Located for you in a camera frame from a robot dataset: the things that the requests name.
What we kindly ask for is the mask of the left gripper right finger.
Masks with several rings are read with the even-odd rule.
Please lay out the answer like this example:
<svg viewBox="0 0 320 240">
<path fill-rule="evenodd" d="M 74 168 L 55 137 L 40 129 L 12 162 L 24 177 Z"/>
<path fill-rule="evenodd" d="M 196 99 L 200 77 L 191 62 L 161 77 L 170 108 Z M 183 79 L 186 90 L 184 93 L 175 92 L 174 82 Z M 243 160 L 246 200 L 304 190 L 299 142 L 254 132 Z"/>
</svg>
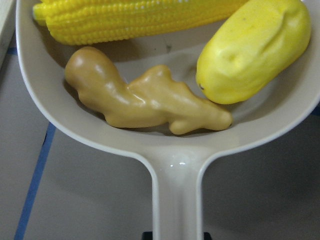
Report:
<svg viewBox="0 0 320 240">
<path fill-rule="evenodd" d="M 212 240 L 212 237 L 211 237 L 209 232 L 204 232 L 203 233 L 203 239 L 204 240 Z"/>
</svg>

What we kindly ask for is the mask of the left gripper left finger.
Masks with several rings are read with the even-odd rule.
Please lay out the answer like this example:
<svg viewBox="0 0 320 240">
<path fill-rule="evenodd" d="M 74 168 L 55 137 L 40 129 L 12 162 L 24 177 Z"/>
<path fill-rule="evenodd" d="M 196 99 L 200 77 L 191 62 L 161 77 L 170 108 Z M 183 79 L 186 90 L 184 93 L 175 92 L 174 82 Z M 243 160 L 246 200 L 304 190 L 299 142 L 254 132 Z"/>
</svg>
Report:
<svg viewBox="0 0 320 240">
<path fill-rule="evenodd" d="M 142 233 L 142 240 L 153 240 L 153 232 L 145 231 Z"/>
</svg>

